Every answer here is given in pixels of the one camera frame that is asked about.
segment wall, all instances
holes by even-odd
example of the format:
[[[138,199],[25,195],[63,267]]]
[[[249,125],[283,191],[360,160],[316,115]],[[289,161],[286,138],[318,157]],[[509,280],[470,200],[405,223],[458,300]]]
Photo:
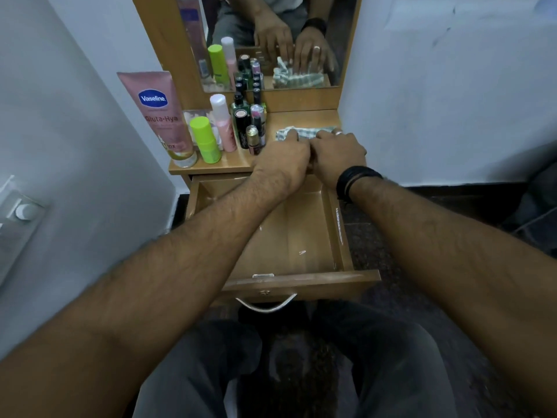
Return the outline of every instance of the wall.
[[[0,176],[50,203],[0,287],[0,357],[161,234],[176,191],[47,0],[2,0]]]
[[[116,72],[161,71],[132,0],[48,0],[179,193],[180,176],[167,172],[170,158],[123,87]]]
[[[339,114],[403,185],[512,182],[557,156],[555,21],[537,0],[363,0]]]

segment hand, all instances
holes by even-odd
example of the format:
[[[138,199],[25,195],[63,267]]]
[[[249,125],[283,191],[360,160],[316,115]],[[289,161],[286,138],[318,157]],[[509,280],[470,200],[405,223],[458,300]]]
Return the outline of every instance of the hand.
[[[308,73],[311,60],[311,73],[321,72],[325,62],[329,70],[335,69],[335,57],[329,43],[317,28],[308,26],[296,38],[294,50],[294,73]]]
[[[268,57],[273,66],[276,65],[277,55],[276,46],[280,50],[282,60],[292,62],[294,57],[294,44],[292,42],[292,32],[286,23],[284,23],[272,10],[264,10],[255,17],[255,34],[254,40],[257,47],[261,47],[266,57]]]
[[[296,192],[302,186],[310,161],[310,144],[307,139],[298,140],[298,132],[290,130],[283,141],[275,141],[263,148],[255,157],[252,175],[263,175],[272,180],[273,185],[283,184],[285,196]]]
[[[325,185],[336,189],[339,176],[353,165],[366,165],[366,148],[362,147],[353,133],[334,129],[332,133],[320,130],[317,136],[310,139],[315,154],[314,172]]]

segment mirror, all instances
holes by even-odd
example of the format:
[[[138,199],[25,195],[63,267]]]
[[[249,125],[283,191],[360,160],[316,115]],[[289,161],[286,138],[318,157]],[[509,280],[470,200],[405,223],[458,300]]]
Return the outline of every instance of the mirror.
[[[356,3],[177,0],[205,92],[337,86]]]

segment pink tube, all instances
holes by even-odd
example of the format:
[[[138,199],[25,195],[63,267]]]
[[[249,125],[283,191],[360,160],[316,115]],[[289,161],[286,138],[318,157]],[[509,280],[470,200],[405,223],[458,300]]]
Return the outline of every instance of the pink tube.
[[[118,77],[172,160],[181,167],[195,164],[197,156],[170,72],[118,72]]]

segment wooden drawer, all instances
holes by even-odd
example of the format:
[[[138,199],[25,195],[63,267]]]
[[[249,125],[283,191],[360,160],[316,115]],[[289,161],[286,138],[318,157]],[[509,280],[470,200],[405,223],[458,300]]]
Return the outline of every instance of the wooden drawer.
[[[249,173],[193,176],[186,219]],[[336,194],[308,175],[255,231],[214,305],[349,299],[380,281],[378,270],[354,271]]]

